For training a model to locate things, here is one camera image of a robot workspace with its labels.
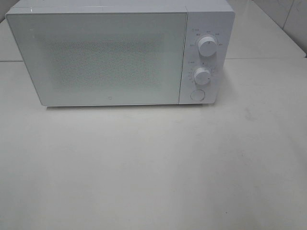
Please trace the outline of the round white door release button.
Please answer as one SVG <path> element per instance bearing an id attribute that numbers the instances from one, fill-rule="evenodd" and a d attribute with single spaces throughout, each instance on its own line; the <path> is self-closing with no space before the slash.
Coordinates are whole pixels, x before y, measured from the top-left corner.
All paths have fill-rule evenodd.
<path id="1" fill-rule="evenodd" d="M 205 98 L 205 92 L 203 90 L 194 90 L 191 95 L 191 99 L 194 101 L 201 102 Z"/>

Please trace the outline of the white timer knob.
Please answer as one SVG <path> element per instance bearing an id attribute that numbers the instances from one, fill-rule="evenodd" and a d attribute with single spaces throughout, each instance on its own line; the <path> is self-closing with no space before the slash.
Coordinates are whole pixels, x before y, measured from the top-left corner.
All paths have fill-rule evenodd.
<path id="1" fill-rule="evenodd" d="M 206 85 L 211 81 L 211 72 L 207 68 L 198 68 L 193 74 L 197 85 Z"/>

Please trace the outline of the white microwave door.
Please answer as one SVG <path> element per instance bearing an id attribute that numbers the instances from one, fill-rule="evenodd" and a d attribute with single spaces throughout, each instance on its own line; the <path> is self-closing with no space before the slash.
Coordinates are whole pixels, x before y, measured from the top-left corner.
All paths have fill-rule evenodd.
<path id="1" fill-rule="evenodd" d="M 185 13 L 10 14 L 44 106 L 176 104 Z"/>

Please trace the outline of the upper white power knob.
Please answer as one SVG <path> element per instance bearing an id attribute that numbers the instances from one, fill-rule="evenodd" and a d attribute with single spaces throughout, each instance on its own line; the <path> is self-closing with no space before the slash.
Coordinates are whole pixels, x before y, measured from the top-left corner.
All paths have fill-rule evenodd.
<path id="1" fill-rule="evenodd" d="M 211 34 L 206 34 L 197 41 L 198 52 L 202 57 L 210 57 L 217 51 L 218 42 Z"/>

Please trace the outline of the white microwave oven body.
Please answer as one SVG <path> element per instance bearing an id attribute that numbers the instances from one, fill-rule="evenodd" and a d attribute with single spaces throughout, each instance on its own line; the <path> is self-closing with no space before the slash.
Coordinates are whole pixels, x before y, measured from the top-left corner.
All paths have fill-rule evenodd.
<path id="1" fill-rule="evenodd" d="M 235 19 L 234 10 L 225 0 L 21 0 L 9 9 L 5 17 L 7 19 L 10 14 L 175 12 L 187 15 L 179 101 L 176 104 L 212 104 L 216 100 Z M 197 41 L 205 35 L 213 35 L 218 42 L 216 53 L 210 57 L 202 57 L 197 48 Z M 195 83 L 193 74 L 198 68 L 207 68 L 211 72 L 208 84 Z M 205 92 L 203 101 L 191 99 L 194 90 Z"/>

